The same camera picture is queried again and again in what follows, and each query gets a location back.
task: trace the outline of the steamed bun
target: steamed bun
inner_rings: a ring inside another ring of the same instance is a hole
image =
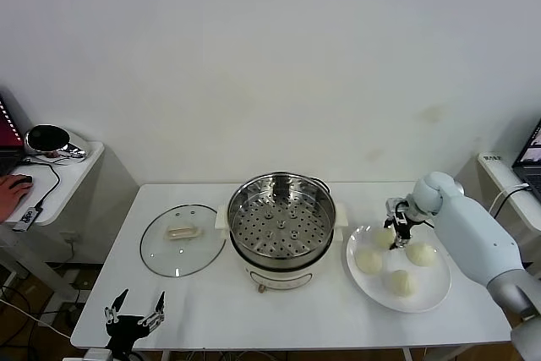
[[[417,283],[413,276],[404,270],[394,271],[388,276],[388,288],[403,298],[412,296],[417,291]]]
[[[374,243],[381,249],[389,249],[395,242],[395,231],[389,228],[382,228],[374,233]]]
[[[434,247],[426,243],[413,243],[406,246],[406,256],[418,266],[432,266],[436,261]]]
[[[362,272],[370,275],[380,273],[383,266],[381,253],[374,249],[360,249],[355,256],[355,262]]]

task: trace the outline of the stainless steel steamer basket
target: stainless steel steamer basket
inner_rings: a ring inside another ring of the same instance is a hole
[[[227,207],[233,246],[249,262],[269,271],[313,264],[331,245],[335,219],[327,186],[290,172],[249,180]]]

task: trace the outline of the laptop screen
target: laptop screen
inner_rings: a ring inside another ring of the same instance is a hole
[[[530,163],[541,164],[541,121],[536,126],[526,145],[517,157],[514,166]]]
[[[0,100],[0,148],[22,147],[23,139],[15,127],[15,123],[9,116],[8,110]]]

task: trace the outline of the pot handle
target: pot handle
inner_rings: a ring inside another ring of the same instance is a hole
[[[335,231],[332,236],[332,243],[341,243],[344,240],[342,229],[349,227],[347,220],[346,206],[343,203],[336,203]]]
[[[221,231],[222,238],[227,238],[227,235],[229,234],[229,226],[227,225],[227,206],[218,206],[214,228]]]
[[[320,187],[322,187],[324,190],[327,191],[327,194],[330,194],[331,193],[331,190],[329,189],[329,187],[325,184],[325,182],[323,182],[321,179],[319,178],[314,178],[314,177],[310,177],[310,179],[312,179],[314,182],[316,182]]]

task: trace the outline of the laptop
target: laptop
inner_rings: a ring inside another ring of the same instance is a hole
[[[513,171],[541,201],[541,121],[513,163]]]
[[[12,172],[25,157],[25,143],[0,98],[0,176]]]

